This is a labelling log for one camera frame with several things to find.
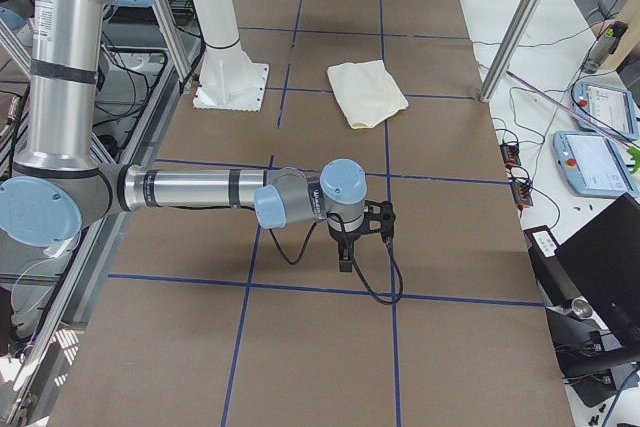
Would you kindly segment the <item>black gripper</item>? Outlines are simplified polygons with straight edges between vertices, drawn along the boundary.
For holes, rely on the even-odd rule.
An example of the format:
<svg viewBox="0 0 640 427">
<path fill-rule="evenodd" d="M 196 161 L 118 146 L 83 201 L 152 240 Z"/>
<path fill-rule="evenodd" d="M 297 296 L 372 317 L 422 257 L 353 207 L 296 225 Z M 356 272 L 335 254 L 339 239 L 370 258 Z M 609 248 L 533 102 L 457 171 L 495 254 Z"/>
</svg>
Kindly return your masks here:
<svg viewBox="0 0 640 427">
<path fill-rule="evenodd" d="M 338 245 L 338 262 L 340 272 L 351 272 L 353 270 L 353 259 L 355 258 L 355 242 L 364 235 L 361 229 L 351 232 L 329 228 L 330 236 Z"/>
</svg>

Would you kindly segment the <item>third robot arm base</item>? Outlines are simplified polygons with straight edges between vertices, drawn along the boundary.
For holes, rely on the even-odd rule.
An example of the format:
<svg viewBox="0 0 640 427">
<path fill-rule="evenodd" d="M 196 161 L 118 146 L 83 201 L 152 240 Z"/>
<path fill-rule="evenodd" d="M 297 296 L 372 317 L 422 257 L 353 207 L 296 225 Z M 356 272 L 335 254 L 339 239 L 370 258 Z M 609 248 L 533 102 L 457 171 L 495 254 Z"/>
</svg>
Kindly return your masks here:
<svg viewBox="0 0 640 427">
<path fill-rule="evenodd" d="M 1 0 L 1 19 L 12 31 L 23 28 L 34 10 L 35 0 Z"/>
</svg>

